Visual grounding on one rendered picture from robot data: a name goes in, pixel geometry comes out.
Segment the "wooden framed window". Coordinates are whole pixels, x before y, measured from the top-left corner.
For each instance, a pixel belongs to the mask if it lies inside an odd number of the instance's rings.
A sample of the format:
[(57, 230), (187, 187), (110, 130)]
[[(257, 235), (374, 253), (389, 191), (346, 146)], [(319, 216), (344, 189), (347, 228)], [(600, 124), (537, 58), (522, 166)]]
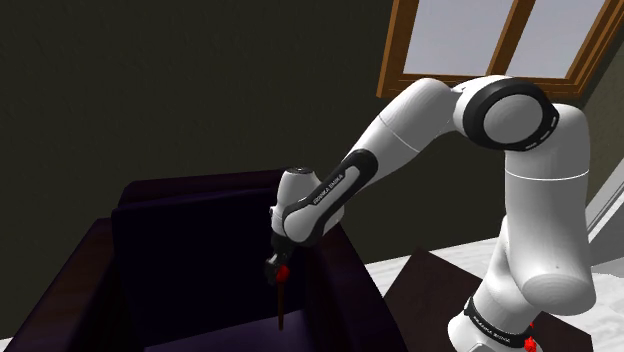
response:
[(624, 0), (393, 0), (377, 95), (507, 75), (575, 100), (622, 25)]

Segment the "brown stick with red end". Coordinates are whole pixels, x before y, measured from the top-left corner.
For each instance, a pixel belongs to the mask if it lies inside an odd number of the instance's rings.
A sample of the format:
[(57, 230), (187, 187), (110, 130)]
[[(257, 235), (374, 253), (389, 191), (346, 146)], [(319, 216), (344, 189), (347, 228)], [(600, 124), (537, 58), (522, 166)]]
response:
[(276, 274), (279, 331), (284, 329), (285, 284), (288, 281), (289, 276), (290, 269), (286, 265), (281, 265)]

